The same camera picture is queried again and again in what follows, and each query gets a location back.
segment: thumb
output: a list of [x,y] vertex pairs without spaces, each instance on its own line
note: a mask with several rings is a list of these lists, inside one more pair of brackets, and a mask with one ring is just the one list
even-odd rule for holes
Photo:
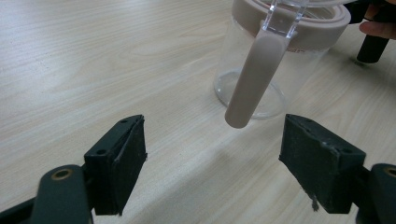
[[367,35],[396,39],[396,23],[365,21],[359,26],[359,29]]

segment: wooden table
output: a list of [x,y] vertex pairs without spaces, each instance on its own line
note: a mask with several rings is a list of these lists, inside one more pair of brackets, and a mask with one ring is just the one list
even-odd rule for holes
[[[146,118],[148,161],[122,217],[95,223],[355,223],[313,212],[279,155],[284,116],[224,121],[213,91],[231,0],[2,1],[0,210],[84,153],[118,120]],[[396,163],[396,42],[353,62],[347,27],[290,107]]]

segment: light wood tabletop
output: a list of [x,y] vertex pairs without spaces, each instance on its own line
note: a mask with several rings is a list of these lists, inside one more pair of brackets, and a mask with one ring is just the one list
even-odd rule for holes
[[[241,130],[213,91],[232,0],[2,1],[0,210],[35,196],[52,168],[118,120],[145,116],[148,160],[122,217],[95,223],[355,223],[312,202],[278,160],[284,115]],[[354,63],[346,28],[290,106],[396,163],[396,41]]]

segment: transparent container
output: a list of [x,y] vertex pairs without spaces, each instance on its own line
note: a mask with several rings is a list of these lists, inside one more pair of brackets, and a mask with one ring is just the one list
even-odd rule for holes
[[[215,93],[226,106],[231,101],[269,6],[259,0],[233,2],[233,15],[214,81]],[[254,110],[253,118],[269,119],[285,112],[290,101],[313,73],[321,56],[336,42],[349,20],[350,15],[343,6],[305,10],[279,67]]]

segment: beige handle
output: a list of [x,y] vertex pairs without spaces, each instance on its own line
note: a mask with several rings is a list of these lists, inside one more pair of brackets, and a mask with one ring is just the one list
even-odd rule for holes
[[260,30],[247,56],[225,120],[234,128],[244,128],[265,93],[290,42],[289,38]]

